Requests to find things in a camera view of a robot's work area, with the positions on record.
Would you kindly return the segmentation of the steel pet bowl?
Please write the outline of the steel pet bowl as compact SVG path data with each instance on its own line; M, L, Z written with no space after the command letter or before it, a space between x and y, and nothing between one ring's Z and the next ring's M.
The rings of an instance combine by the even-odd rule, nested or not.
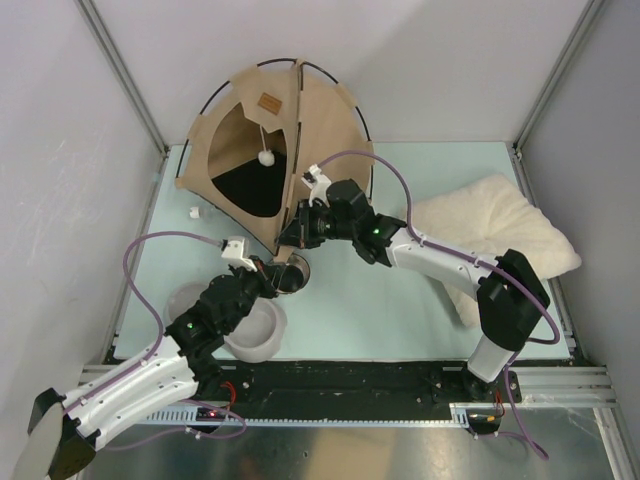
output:
M311 268L308 261L293 253L286 262L275 263L275 288L281 295L291 295L302 290L308 283Z

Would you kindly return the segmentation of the grey double pet feeder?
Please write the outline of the grey double pet feeder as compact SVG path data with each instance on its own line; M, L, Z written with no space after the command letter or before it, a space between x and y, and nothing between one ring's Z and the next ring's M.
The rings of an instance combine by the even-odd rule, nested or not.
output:
M161 316L167 327L199 299L207 285L190 282L174 290L168 297ZM273 359L280 351L288 319L273 300L258 299L250 314L224 338L224 348L237 360L262 363Z

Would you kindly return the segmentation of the clear water bottle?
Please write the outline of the clear water bottle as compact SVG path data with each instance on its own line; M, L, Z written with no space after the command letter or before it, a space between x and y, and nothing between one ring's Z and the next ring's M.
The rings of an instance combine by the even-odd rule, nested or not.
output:
M189 209L189 218L192 220L211 221L219 214L219 210L213 205L198 205Z

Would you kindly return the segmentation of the beige fabric pet tent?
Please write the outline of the beige fabric pet tent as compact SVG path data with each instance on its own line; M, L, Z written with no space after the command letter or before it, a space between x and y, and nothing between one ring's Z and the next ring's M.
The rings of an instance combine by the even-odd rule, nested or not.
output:
M331 180L372 191L373 144L349 90L321 67L295 58L251 66L219 87L186 137L175 185L245 228L276 260L293 250L277 238L310 190L313 164Z

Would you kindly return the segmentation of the black tent pole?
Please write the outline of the black tent pole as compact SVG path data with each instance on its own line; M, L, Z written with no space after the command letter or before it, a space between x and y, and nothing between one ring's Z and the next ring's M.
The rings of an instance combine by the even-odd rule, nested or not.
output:
M281 212L291 80L290 68L282 68L280 60L275 63L276 69L260 64L237 73L207 100L187 135L190 154L178 170L177 188L218 207L238 208L236 194L274 187L276 210ZM301 177L312 164L346 150L373 150L351 93L315 65L303 61L302 72L295 199L302 193ZM262 150L273 152L273 166L259 163Z
M296 58L292 67L289 69L291 88L290 105L286 113L286 123L284 128L284 138L286 142L286 175L283 186L283 203L279 218L278 231L275 234L274 245L275 254L279 253L279 236L284 231L288 222L293 215L293 204L295 200L295 180L297 175L297 164L299 159L299 140L300 140L300 95L303 87L303 60Z

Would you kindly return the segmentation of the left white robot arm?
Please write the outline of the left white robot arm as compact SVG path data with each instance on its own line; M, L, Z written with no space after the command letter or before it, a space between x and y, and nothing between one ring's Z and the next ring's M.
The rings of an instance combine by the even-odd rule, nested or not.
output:
M277 295L274 265L252 257L215 277L198 300L139 354L64 394L35 399L15 479L67 479L120 433L173 403L209 399L221 389L213 357L259 298Z

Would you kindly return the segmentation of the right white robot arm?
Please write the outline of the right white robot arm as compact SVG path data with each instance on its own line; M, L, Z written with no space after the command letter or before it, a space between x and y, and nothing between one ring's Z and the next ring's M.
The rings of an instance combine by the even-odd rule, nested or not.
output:
M482 336L466 362L464 393L486 400L498 376L529 340L550 299L524 254L509 249L495 258L457 250L419 235L404 220L379 214L351 179L330 181L306 173L308 197L278 238L309 250L327 240L351 243L368 264L416 271L461 291L477 304Z

